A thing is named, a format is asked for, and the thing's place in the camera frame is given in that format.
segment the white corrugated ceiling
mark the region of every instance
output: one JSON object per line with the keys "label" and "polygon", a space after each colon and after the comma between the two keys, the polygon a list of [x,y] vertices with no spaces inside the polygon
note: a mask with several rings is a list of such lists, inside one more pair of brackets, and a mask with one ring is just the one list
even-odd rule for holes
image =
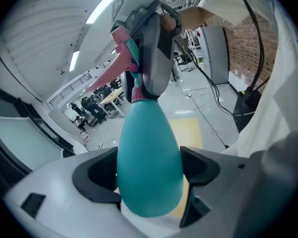
{"label": "white corrugated ceiling", "polygon": [[[85,24],[100,1],[19,0],[7,15],[0,28],[4,45],[39,95],[47,98],[66,81],[113,58],[110,6],[90,28]],[[186,6],[186,0],[165,1],[176,9]],[[69,73],[76,45],[80,54],[75,70]]]}

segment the white shirt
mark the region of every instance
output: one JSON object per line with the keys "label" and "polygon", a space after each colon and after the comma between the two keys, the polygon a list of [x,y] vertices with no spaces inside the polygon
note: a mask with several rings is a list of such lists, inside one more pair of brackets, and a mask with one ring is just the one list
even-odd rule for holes
{"label": "white shirt", "polygon": [[[278,48],[273,71],[257,110],[239,134],[237,141],[223,153],[249,157],[298,132],[298,32],[277,0],[247,0],[254,12],[275,26]],[[201,0],[199,6],[237,25],[249,16],[243,0]]]}

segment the white sleeve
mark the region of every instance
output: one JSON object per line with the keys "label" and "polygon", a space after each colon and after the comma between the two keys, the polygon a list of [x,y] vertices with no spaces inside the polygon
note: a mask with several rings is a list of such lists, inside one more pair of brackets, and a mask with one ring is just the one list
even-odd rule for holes
{"label": "white sleeve", "polygon": [[[254,12],[257,12],[269,21],[274,19],[267,0],[246,1]],[[243,0],[201,0],[199,7],[229,21],[233,25],[239,24],[249,16]]]}

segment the brick wall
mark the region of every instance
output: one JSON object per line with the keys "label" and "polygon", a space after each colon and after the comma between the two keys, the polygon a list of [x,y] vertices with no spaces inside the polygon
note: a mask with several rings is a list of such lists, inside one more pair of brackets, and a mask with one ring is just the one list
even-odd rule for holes
{"label": "brick wall", "polygon": [[[256,14],[261,37],[264,45],[264,66],[260,77],[255,85],[260,85],[267,77],[270,76],[275,62],[278,38],[273,32],[271,24],[260,15]],[[228,21],[213,16],[207,22],[207,26],[221,25],[224,27],[230,71],[242,79],[246,85],[250,85],[259,61],[259,44],[255,25],[250,17],[244,19],[236,26],[231,25]]]}

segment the gray tile floor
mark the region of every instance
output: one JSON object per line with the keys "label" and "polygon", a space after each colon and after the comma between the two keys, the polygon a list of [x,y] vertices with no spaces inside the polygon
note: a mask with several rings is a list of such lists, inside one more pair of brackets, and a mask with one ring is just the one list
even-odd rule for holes
{"label": "gray tile floor", "polygon": [[[179,71],[179,76],[179,82],[170,82],[166,91],[159,98],[159,104],[167,118],[198,118],[203,149],[215,152],[223,151],[225,149],[223,144],[196,108],[194,99],[222,141],[228,146],[232,145],[238,137],[233,117],[225,114],[218,108],[210,84],[203,74],[195,68],[191,72],[187,70]],[[237,95],[228,85],[220,85],[218,89],[222,106],[232,112]],[[123,105],[120,106],[125,115],[128,115],[130,105],[130,103],[124,100]],[[102,124],[97,124],[94,128],[87,128],[90,141],[86,148],[89,151],[97,150],[100,143],[103,143],[103,148],[119,145],[119,138],[125,119],[118,116],[119,113],[117,112],[113,118],[104,121]]]}

